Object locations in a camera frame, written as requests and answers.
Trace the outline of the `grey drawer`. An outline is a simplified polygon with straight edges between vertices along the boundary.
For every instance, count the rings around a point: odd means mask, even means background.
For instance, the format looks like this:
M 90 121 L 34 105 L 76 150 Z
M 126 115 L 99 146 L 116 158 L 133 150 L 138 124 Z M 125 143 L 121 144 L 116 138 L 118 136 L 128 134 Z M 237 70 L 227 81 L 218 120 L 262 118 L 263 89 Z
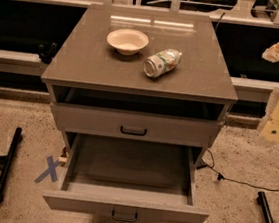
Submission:
M 182 145 L 78 135 L 56 190 L 43 197 L 54 210 L 116 221 L 203 223 L 195 204 L 192 150 Z
M 219 134 L 218 121 L 51 103 L 61 131 L 210 147 Z

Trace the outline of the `grey top drawer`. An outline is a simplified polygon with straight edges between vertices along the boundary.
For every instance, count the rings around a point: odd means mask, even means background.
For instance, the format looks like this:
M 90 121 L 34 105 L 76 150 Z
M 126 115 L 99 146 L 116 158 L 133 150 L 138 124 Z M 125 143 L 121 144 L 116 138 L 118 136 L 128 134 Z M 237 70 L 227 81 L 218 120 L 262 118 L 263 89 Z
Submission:
M 219 134 L 218 121 L 51 103 L 61 131 L 210 147 Z

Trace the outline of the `grey drawer cabinet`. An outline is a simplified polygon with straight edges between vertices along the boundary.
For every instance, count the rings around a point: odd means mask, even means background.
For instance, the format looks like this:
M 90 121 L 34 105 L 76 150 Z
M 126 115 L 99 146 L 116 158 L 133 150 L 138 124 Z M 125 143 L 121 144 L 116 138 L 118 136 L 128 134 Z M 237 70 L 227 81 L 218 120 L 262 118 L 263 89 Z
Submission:
M 125 28 L 143 32 L 149 38 L 147 47 L 135 55 L 118 53 L 106 39 Z M 144 60 L 166 49 L 181 52 L 179 65 L 157 78 L 148 77 Z M 42 80 L 52 103 L 222 125 L 238 100 L 209 18 L 151 8 L 91 5 Z M 85 134 L 61 132 L 67 146 Z

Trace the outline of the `crushed aluminium soda can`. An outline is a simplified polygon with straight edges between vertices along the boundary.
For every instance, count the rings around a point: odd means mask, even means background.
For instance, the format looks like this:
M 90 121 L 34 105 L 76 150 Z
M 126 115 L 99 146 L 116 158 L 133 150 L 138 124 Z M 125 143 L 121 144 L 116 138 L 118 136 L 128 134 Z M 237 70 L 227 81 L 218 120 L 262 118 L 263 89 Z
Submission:
M 150 78 L 157 78 L 175 69 L 181 61 L 182 54 L 176 49 L 166 49 L 144 60 L 144 73 Z

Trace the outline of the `white paper bowl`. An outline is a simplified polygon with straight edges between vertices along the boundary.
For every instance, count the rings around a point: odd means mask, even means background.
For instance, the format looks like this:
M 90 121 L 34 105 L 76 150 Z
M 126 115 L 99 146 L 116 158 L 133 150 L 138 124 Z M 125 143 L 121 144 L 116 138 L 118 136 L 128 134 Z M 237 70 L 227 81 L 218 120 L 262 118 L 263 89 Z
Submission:
M 130 56 L 146 48 L 149 38 L 141 31 L 125 28 L 112 31 L 106 40 L 118 53 Z

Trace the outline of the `small wooden block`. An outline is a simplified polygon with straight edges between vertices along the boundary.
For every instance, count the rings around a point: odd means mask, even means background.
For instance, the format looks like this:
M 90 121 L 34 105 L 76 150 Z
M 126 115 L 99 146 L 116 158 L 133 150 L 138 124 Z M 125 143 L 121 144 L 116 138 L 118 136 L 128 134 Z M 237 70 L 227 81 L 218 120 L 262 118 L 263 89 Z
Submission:
M 61 166 L 64 166 L 65 164 L 66 164 L 66 160 L 67 160 L 68 158 L 66 157 L 66 156 L 60 156 L 59 157 L 59 164 L 61 165 Z

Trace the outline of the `blue tape cross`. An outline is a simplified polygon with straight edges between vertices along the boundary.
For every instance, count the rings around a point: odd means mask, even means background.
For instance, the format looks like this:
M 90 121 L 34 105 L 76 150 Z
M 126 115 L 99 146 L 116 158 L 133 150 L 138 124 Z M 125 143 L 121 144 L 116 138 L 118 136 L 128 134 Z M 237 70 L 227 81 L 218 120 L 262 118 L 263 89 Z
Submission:
M 56 169 L 59 167 L 59 160 L 53 160 L 52 156 L 48 156 L 47 159 L 48 168 L 45 169 L 37 178 L 35 178 L 35 183 L 41 183 L 44 178 L 50 176 L 52 182 L 57 181 Z

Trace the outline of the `black clamp knob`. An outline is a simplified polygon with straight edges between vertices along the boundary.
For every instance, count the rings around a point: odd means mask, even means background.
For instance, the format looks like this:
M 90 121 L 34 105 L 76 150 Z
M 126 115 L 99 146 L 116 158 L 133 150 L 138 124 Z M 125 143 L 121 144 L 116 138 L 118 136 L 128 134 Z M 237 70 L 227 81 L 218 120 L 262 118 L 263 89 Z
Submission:
M 40 44 L 38 46 L 38 57 L 42 60 L 43 63 L 49 64 L 52 62 L 53 57 L 57 52 L 57 44 L 53 42 L 52 44 L 46 46 Z

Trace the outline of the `black stand leg left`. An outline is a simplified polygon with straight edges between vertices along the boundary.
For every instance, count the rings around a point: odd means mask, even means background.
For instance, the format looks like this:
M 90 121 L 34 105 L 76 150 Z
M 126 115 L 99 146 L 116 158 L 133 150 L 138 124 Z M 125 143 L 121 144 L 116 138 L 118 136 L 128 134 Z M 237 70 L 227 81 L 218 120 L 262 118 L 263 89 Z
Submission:
M 0 156 L 0 203 L 4 200 L 5 185 L 7 184 L 8 175 L 10 171 L 10 167 L 13 163 L 13 158 L 16 154 L 16 149 L 18 148 L 18 144 L 22 140 L 22 128 L 18 127 L 14 132 L 13 139 L 10 144 L 10 148 L 8 148 L 8 153 Z

